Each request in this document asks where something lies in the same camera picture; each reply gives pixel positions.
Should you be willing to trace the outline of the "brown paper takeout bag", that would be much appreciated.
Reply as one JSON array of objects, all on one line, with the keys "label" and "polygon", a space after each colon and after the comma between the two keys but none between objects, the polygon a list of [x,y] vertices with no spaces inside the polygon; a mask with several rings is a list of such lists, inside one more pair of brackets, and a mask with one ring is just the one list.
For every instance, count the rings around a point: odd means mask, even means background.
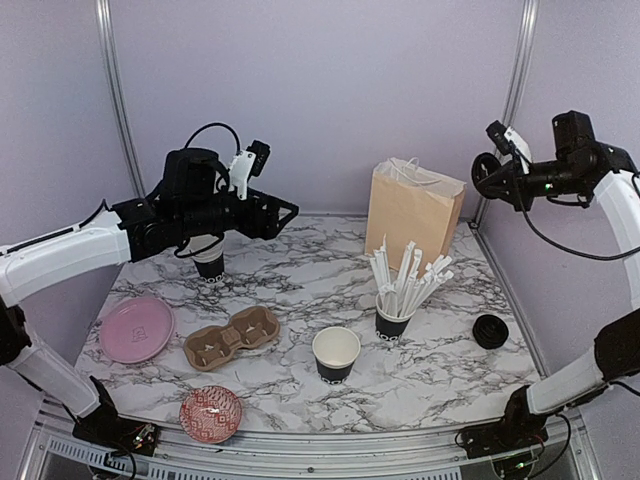
[{"label": "brown paper takeout bag", "polygon": [[422,250],[424,263],[446,255],[465,194],[465,182],[426,170],[415,157],[379,163],[372,174],[365,253],[386,245],[395,270],[411,241]]}]

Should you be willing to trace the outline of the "stack of black cup lids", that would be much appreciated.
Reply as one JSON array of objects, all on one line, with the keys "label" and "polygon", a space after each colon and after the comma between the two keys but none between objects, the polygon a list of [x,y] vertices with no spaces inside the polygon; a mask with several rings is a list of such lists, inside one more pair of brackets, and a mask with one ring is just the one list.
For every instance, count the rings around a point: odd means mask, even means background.
[{"label": "stack of black cup lids", "polygon": [[509,329],[498,316],[483,314],[474,322],[472,334],[480,347],[485,350],[494,350],[506,343],[509,338]]}]

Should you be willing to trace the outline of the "aluminium front frame rail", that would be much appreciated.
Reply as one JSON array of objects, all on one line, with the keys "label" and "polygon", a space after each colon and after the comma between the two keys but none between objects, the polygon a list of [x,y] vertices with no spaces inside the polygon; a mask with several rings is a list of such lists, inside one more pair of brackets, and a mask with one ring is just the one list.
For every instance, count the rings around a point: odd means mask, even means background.
[{"label": "aluminium front frame rail", "polygon": [[470,458],[458,426],[369,433],[240,431],[204,444],[161,423],[150,456],[115,457],[79,440],[62,406],[44,400],[19,463],[19,479],[601,479],[577,413],[547,424],[543,445]]}]

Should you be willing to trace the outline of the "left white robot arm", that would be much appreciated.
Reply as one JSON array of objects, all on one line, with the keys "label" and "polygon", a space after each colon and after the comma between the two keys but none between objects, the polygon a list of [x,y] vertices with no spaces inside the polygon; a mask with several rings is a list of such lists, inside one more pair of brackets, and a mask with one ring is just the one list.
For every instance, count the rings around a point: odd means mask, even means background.
[{"label": "left white robot arm", "polygon": [[225,166],[216,152],[171,151],[163,177],[144,198],[99,207],[88,219],[1,249],[1,363],[55,397],[106,445],[126,423],[104,386],[88,380],[26,325],[19,304],[33,294],[107,266],[134,263],[196,237],[237,231],[270,240],[299,213],[297,205],[249,187],[270,154],[255,141]]}]

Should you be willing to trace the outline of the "single black paper cup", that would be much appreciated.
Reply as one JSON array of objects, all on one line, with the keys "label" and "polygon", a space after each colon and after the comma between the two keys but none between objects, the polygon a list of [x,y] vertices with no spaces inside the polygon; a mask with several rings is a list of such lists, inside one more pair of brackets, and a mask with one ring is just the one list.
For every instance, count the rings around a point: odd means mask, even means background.
[{"label": "single black paper cup", "polygon": [[343,383],[360,355],[359,337],[344,327],[328,327],[312,341],[312,352],[321,380],[330,385]]}]

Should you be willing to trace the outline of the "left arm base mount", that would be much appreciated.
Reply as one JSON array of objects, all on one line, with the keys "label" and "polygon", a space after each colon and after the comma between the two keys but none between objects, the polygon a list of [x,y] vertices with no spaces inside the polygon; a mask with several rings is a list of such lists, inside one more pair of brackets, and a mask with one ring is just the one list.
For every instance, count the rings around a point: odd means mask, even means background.
[{"label": "left arm base mount", "polygon": [[73,416],[75,438],[124,453],[153,456],[159,428],[156,424],[124,418],[112,402],[100,405],[85,417]]}]

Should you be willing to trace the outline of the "brown cardboard cup carrier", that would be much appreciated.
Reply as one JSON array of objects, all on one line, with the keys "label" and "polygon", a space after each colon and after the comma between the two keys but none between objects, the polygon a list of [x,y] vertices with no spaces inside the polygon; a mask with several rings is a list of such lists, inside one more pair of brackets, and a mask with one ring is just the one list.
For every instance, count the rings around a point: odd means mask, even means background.
[{"label": "brown cardboard cup carrier", "polygon": [[280,322],[265,306],[253,306],[234,314],[223,326],[208,326],[187,337],[183,345],[192,368],[213,371],[229,363],[238,350],[255,350],[274,340]]}]

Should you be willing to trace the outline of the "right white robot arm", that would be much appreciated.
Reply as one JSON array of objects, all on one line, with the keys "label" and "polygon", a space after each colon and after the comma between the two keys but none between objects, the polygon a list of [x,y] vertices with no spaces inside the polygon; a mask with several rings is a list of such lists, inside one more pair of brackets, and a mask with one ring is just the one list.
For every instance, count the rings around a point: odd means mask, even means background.
[{"label": "right white robot arm", "polygon": [[495,438],[515,448],[551,415],[639,369],[639,198],[633,175],[608,172],[590,207],[522,204],[525,178],[505,168],[512,204],[494,200],[484,232],[521,308],[546,378],[516,398]]}]

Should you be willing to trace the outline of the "red patterned bowl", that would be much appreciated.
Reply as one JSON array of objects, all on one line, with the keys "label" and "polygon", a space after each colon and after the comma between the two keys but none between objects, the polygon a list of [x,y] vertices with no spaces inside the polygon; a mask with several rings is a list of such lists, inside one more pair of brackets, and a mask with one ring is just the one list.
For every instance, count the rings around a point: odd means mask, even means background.
[{"label": "red patterned bowl", "polygon": [[194,440],[219,444],[239,429],[243,409],[239,398],[222,386],[191,390],[183,400],[179,420],[183,430]]}]

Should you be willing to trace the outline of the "left aluminium corner post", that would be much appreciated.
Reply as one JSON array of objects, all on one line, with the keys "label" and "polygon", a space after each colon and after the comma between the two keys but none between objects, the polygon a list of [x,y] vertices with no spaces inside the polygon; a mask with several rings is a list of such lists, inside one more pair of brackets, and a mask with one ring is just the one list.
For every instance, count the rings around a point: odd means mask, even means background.
[{"label": "left aluminium corner post", "polygon": [[104,70],[127,173],[135,195],[137,197],[144,197],[146,189],[138,162],[137,152],[134,146],[132,130],[126,108],[124,89],[122,86],[117,56],[116,39],[113,30],[111,4],[108,0],[97,0],[95,2],[95,10]]}]

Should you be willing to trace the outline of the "stack of black paper cups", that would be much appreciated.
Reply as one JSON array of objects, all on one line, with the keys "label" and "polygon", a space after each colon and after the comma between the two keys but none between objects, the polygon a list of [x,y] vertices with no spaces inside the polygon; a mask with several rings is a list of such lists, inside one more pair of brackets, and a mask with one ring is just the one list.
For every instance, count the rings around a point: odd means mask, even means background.
[{"label": "stack of black paper cups", "polygon": [[207,282],[219,282],[225,273],[224,237],[202,235],[191,239],[189,252],[201,277]]}]

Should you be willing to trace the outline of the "right aluminium corner post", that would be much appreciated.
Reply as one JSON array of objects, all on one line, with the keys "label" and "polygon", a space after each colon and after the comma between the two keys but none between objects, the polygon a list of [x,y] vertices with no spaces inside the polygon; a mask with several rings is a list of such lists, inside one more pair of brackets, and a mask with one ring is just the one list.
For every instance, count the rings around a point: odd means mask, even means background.
[{"label": "right aluminium corner post", "polygon": [[505,125],[514,123],[524,98],[534,48],[539,7],[539,0],[525,0],[523,2],[513,68],[502,114],[502,123]]}]

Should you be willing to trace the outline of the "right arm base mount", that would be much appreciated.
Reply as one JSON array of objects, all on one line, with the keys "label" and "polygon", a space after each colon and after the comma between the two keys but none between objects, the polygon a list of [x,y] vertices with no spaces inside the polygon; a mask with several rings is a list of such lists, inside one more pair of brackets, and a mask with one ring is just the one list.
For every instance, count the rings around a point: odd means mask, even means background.
[{"label": "right arm base mount", "polygon": [[503,421],[467,426],[455,437],[456,445],[465,450],[468,459],[524,449],[547,440],[545,428],[521,431],[516,427],[507,427]]}]

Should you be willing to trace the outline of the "black cup lid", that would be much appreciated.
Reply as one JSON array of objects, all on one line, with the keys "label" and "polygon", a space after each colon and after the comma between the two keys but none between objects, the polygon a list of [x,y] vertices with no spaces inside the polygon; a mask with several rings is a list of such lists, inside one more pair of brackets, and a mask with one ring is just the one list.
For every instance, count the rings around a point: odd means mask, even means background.
[{"label": "black cup lid", "polygon": [[492,153],[483,152],[479,154],[474,159],[471,167],[471,179],[474,187],[480,191],[481,182],[492,175],[500,167],[500,161]]}]

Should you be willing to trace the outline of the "aluminium corner post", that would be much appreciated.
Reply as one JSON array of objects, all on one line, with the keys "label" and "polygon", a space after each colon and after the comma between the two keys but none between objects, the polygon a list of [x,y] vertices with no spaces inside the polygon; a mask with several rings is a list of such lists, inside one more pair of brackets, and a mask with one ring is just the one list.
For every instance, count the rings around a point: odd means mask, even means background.
[{"label": "aluminium corner post", "polygon": [[502,114],[502,123],[505,125],[514,123],[524,98],[534,48],[539,7],[539,0],[525,0],[523,2],[513,68]]},{"label": "aluminium corner post", "polygon": [[104,70],[127,173],[135,195],[137,197],[144,197],[146,189],[138,162],[137,152],[134,146],[132,130],[126,108],[124,89],[122,86],[117,56],[116,39],[113,30],[111,4],[108,0],[97,0],[95,2],[95,10]]}]

